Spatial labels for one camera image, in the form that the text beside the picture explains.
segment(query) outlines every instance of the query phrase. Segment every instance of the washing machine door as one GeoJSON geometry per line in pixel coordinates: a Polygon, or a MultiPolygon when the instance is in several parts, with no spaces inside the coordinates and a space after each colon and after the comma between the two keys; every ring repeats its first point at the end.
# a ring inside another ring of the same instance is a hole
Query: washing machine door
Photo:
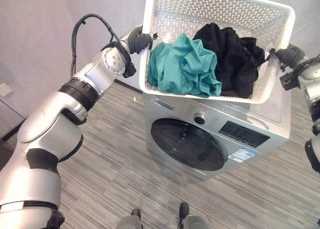
{"type": "Polygon", "coordinates": [[[170,157],[198,170],[219,170],[228,158],[212,135],[185,121],[158,119],[152,124],[151,135],[170,157]]]}

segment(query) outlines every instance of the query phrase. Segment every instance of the gray carpet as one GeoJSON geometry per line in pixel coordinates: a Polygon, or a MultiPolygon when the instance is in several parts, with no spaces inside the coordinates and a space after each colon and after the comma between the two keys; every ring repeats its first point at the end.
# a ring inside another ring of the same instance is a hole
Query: gray carpet
{"type": "Polygon", "coordinates": [[[145,229],[174,229],[182,201],[212,229],[319,228],[320,177],[304,151],[312,122],[298,89],[291,113],[286,144],[203,181],[151,157],[142,95],[114,83],[81,126],[83,146],[58,167],[62,228],[114,229],[139,208],[145,229]]]}

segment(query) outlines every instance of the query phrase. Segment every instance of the power outlet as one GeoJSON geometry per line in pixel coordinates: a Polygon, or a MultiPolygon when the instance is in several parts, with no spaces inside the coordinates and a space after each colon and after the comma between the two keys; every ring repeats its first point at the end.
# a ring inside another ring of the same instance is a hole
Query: power outlet
{"type": "Polygon", "coordinates": [[[0,97],[4,98],[6,95],[8,95],[11,92],[12,92],[12,89],[7,84],[2,83],[0,85],[0,97]]]}

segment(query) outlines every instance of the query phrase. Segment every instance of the laundry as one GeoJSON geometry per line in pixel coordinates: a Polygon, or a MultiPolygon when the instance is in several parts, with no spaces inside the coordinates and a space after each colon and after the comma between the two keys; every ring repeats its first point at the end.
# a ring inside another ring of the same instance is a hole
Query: laundry
{"type": "Polygon", "coordinates": [[[215,52],[215,76],[222,82],[221,96],[248,98],[258,79],[258,66],[265,62],[265,52],[253,37],[239,38],[231,27],[220,29],[206,24],[194,36],[205,49],[215,52]]]}
{"type": "Polygon", "coordinates": [[[212,50],[182,33],[173,44],[162,42],[151,52],[148,81],[161,92],[218,96],[222,85],[215,76],[216,64],[212,50]]]}

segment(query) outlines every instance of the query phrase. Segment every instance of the control knob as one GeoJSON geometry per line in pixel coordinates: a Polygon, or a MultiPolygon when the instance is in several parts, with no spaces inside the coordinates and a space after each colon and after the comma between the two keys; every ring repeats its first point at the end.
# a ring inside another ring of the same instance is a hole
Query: control knob
{"type": "Polygon", "coordinates": [[[199,125],[205,124],[206,120],[207,120],[206,115],[204,115],[202,113],[197,113],[194,115],[194,122],[199,125]]]}

